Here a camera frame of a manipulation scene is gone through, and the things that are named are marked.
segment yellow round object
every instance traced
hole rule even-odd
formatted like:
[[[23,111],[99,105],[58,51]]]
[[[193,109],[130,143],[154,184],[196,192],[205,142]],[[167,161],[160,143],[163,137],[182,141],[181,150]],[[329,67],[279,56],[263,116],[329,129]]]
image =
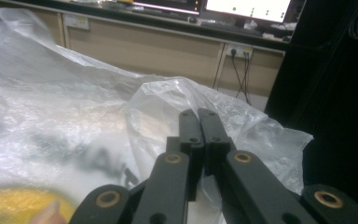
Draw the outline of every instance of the yellow round object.
[[[60,213],[69,221],[75,207],[57,192],[46,189],[0,189],[0,224],[24,224],[54,200],[60,201]]]

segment keyboard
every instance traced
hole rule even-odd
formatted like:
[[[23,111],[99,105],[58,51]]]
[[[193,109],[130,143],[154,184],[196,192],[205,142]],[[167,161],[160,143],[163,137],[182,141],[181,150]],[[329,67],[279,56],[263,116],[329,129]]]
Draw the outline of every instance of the keyboard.
[[[165,13],[165,12],[152,11],[152,10],[134,9],[132,12],[144,14],[144,15],[148,15],[148,16],[156,16],[156,17],[162,17],[162,18],[166,18],[166,19],[178,20],[178,21],[187,21],[188,20],[188,17],[185,15],[171,14],[171,13]]]
[[[218,22],[207,22],[203,21],[200,25],[201,27],[208,27],[211,29],[237,33],[237,34],[244,34],[244,35],[255,35],[255,36],[262,36],[261,32],[256,30],[244,29],[233,25],[225,25]]]

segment copper-colored ring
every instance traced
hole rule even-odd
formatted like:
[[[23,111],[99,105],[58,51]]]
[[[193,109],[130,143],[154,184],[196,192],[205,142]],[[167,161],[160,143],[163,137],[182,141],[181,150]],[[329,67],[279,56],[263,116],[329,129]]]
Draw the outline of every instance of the copper-colored ring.
[[[329,193],[327,191],[319,190],[319,191],[316,191],[313,195],[315,196],[316,200],[318,200],[319,203],[324,204],[327,207],[341,208],[342,206],[344,206],[344,202],[342,202],[342,200],[340,198],[338,198],[338,196],[336,196],[332,193]],[[324,195],[332,197],[335,201],[334,202],[327,201],[324,198]]]
[[[240,152],[235,154],[234,159],[240,162],[250,162],[252,160],[252,157],[246,153]]]
[[[167,163],[179,163],[182,161],[182,157],[176,154],[170,154],[165,157]]]
[[[114,195],[113,200],[111,200],[109,202],[104,202],[103,197],[105,197],[107,195]],[[104,193],[101,193],[98,196],[98,198],[95,201],[95,203],[98,206],[100,206],[101,208],[107,208],[107,207],[115,206],[119,201],[120,201],[120,194],[115,190],[108,190],[108,191],[105,191]]]

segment crumpled plastic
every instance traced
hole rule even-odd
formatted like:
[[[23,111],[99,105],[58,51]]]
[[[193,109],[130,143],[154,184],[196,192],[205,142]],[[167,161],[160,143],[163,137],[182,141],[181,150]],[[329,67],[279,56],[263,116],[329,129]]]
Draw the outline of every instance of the crumpled plastic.
[[[0,188],[53,189],[74,204],[105,184],[130,189],[178,136],[179,113],[207,108],[238,150],[302,190],[311,135],[187,78],[135,74],[57,46],[28,10],[0,8],[0,18]],[[200,181],[189,223],[222,222],[216,191],[210,177]]]

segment wall socket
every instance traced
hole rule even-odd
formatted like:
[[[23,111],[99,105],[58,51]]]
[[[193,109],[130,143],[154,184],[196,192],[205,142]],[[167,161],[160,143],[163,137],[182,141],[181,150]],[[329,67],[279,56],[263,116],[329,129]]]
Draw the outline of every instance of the wall socket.
[[[253,53],[253,48],[250,45],[235,45],[235,44],[226,44],[226,55],[231,56],[231,50],[235,49],[237,53],[235,54],[236,58],[251,58]]]

